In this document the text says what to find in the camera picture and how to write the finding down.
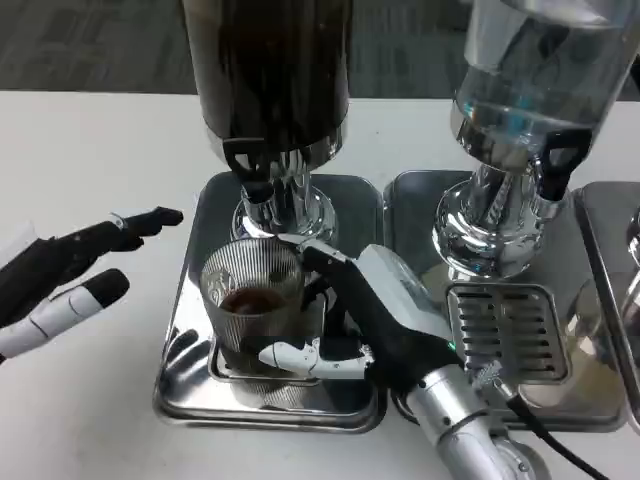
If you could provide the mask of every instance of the black cable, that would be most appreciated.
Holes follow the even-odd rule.
[[[562,445],[558,440],[556,440],[550,433],[549,430],[538,420],[538,418],[533,414],[533,412],[529,409],[525,401],[521,396],[516,395],[511,400],[507,401],[507,406],[516,414],[518,418],[522,420],[527,427],[531,429],[533,433],[536,434],[538,438],[544,441],[547,445],[553,448],[556,452],[566,458],[569,462],[574,464],[580,470],[585,472],[591,478],[595,478],[596,480],[609,480],[608,477],[604,476],[598,470],[593,468],[587,462],[582,460],[576,454],[574,454],[567,447]]]

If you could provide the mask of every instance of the floor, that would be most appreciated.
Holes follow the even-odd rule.
[[[352,96],[451,98],[465,73],[468,3],[355,0]],[[0,0],[0,89],[195,93],[180,8],[180,0]],[[622,98],[640,92],[628,82]]]

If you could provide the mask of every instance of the coffee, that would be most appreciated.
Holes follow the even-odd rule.
[[[184,0],[196,85],[220,138],[311,145],[348,108],[352,0]]]
[[[262,315],[284,307],[287,301],[274,290],[261,287],[240,288],[231,292],[220,308],[237,315]]]

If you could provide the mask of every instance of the table surface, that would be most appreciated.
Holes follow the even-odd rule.
[[[363,176],[381,190],[405,170],[474,168],[449,132],[449,108],[438,100],[355,100],[347,144],[320,171]],[[573,187],[640,181],[637,118],[640,104],[613,107]],[[0,478],[449,478],[421,431],[393,407],[359,436],[187,429],[154,414],[198,192],[226,168],[209,149],[196,97],[0,92],[0,131],[3,237],[25,219],[47,237],[112,211],[164,205],[186,217],[139,252],[98,262],[94,271],[117,267],[131,280],[123,300],[2,366]],[[554,478],[586,478],[532,434],[514,437],[543,454]],[[612,479],[637,478],[640,438],[630,427],[557,437]]]

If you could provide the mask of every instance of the glass cup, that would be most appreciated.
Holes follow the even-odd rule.
[[[233,369],[269,370],[243,351],[245,338],[321,334],[321,322],[301,321],[304,278],[297,256],[274,238],[238,240],[209,257],[200,290],[216,341]]]

